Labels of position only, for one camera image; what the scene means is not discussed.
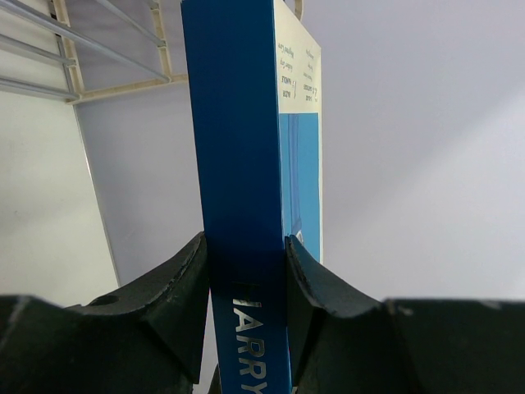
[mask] book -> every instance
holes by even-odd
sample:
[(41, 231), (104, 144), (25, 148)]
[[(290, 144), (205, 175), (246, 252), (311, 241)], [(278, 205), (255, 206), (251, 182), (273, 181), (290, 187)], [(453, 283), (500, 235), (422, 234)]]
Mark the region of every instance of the book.
[(322, 261), (321, 49), (281, 0), (183, 0), (221, 385), (291, 391), (284, 238)]

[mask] silver lettering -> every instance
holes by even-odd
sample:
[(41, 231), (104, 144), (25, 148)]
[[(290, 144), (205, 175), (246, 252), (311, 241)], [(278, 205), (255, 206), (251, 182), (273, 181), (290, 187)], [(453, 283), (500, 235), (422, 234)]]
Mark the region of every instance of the silver lettering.
[[(246, 342), (246, 346), (241, 346), (237, 351), (239, 353), (244, 353), (248, 351), (253, 357), (263, 357), (264, 356), (264, 340), (256, 338), (242, 337), (241, 335), (237, 336), (237, 341)], [(258, 350), (253, 348), (253, 345), (258, 346)]]
[(233, 299), (233, 305), (241, 305), (241, 306), (253, 306), (254, 308), (260, 308), (262, 305), (260, 302), (250, 302), (250, 301), (244, 301), (244, 300), (237, 300)]
[[(266, 377), (266, 363), (263, 363), (262, 361), (254, 361), (254, 360), (247, 360), (247, 359), (239, 359), (239, 362), (241, 364), (247, 364), (248, 367), (241, 369), (239, 373), (241, 375), (245, 375), (249, 373), (256, 379), (264, 379)], [(255, 372), (255, 367), (259, 367), (260, 371), (259, 373)]]
[(268, 386), (268, 385), (267, 385), (267, 383), (265, 382), (265, 383), (261, 383), (261, 384), (259, 384), (259, 385), (257, 385), (257, 386), (254, 386), (254, 387), (252, 387), (252, 386), (247, 386), (247, 385), (245, 385), (245, 384), (241, 384), (241, 385), (240, 385), (240, 388), (242, 388), (243, 390), (247, 390), (247, 391), (249, 391), (249, 392), (254, 392), (255, 394), (263, 394), (263, 392), (262, 392), (261, 390), (262, 390), (263, 388), (266, 388), (267, 386)]
[(248, 316), (247, 314), (241, 312), (237, 308), (233, 308), (233, 312), (234, 312), (234, 314), (239, 316), (239, 325), (237, 327), (235, 327), (235, 330), (237, 332), (243, 332), (245, 330), (250, 330), (252, 328), (257, 328), (257, 327), (263, 325), (258, 320)]

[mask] blue book spine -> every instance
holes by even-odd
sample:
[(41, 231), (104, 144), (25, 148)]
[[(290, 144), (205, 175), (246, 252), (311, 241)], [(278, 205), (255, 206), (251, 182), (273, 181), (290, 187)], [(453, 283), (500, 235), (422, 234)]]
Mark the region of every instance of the blue book spine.
[(320, 49), (281, 0), (181, 8), (222, 390), (289, 394), (284, 236), (322, 258)]

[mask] white wall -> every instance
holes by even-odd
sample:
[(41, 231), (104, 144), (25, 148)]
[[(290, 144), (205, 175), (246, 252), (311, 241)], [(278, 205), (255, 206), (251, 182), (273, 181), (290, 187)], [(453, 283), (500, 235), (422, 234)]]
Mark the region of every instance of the white wall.
[(307, 0), (325, 261), (368, 294), (525, 297), (521, 2)]
[[(146, 2), (114, 4), (153, 30)], [(178, 2), (162, 2), (175, 73), (186, 73)], [(96, 2), (70, 0), (76, 30), (160, 69), (155, 45)], [(78, 47), (86, 89), (151, 79)], [(168, 260), (203, 228), (187, 84), (77, 107), (123, 284)]]
[[(0, 31), (57, 53), (54, 34), (3, 11)], [(61, 66), (13, 52), (0, 48), (0, 75), (66, 89)], [(73, 107), (0, 91), (0, 292), (73, 305), (115, 288)]]

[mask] gray wall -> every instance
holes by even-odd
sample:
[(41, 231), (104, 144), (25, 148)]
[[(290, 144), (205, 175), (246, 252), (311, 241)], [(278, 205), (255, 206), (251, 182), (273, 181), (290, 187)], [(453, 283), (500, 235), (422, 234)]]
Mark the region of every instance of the gray wall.
[[(179, 2), (164, 5), (182, 70)], [(95, 7), (71, 1), (76, 16), (94, 16), (90, 35), (130, 40)], [(524, 19), (511, 0), (305, 0), (304, 24), (323, 48), (328, 268), (377, 298), (525, 296)], [(148, 48), (120, 47), (151, 61)], [(93, 86), (145, 77), (92, 53), (80, 60)], [(128, 282), (202, 227), (188, 90), (85, 104), (79, 115)], [(212, 344), (208, 335), (204, 381)]]

